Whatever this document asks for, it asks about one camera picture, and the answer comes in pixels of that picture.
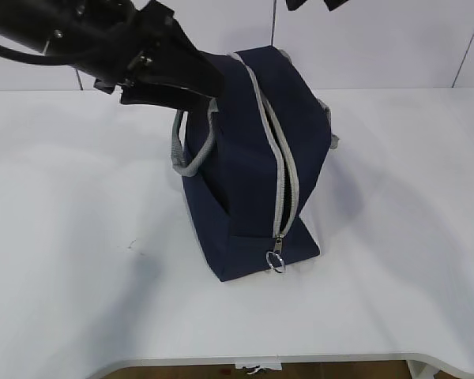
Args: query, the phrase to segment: metal screw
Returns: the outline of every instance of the metal screw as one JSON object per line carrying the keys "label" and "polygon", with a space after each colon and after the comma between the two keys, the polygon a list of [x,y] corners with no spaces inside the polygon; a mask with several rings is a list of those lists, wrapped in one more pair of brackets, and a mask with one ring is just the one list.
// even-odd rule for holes
{"label": "metal screw", "polygon": [[141,56],[141,62],[144,63],[145,66],[152,65],[152,59],[150,57],[146,57],[144,55]]}
{"label": "metal screw", "polygon": [[80,5],[77,6],[77,8],[76,8],[77,15],[78,15],[78,16],[82,16],[82,15],[85,13],[85,10],[86,10],[85,5],[84,5],[84,4],[80,4]]}

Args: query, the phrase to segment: white table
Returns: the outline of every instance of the white table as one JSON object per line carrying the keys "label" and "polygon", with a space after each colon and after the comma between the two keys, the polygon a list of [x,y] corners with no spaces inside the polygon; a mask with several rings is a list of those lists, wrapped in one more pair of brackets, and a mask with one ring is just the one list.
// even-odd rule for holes
{"label": "white table", "polygon": [[474,89],[318,93],[324,255],[220,283],[169,167],[172,111],[0,92],[0,379],[415,359],[474,377]]}

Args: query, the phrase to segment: navy blue bag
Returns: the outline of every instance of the navy blue bag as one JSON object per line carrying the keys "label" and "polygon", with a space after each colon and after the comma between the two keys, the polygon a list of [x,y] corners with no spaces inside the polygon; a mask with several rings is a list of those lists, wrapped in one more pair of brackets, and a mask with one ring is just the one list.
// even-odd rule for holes
{"label": "navy blue bag", "polygon": [[224,93],[189,113],[184,148],[182,112],[172,134],[198,239],[221,281],[284,272],[319,255],[299,214],[332,144],[329,115],[274,47],[208,58]]}

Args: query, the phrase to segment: gray handle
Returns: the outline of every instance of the gray handle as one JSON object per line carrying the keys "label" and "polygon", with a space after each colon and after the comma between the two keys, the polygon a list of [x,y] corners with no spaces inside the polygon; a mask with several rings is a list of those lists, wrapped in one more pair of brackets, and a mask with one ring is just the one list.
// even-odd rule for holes
{"label": "gray handle", "polygon": [[172,167],[181,176],[193,177],[198,173],[200,166],[207,159],[207,156],[213,150],[214,144],[216,143],[216,137],[214,135],[213,125],[213,114],[218,111],[218,105],[216,99],[212,99],[209,103],[209,109],[207,110],[207,119],[209,121],[209,134],[207,140],[202,145],[197,156],[188,164],[184,159],[184,153],[182,151],[182,143],[179,138],[179,131],[181,130],[182,118],[184,117],[183,111],[177,111],[175,115],[174,125],[172,126],[172,146],[171,146],[171,160]]}

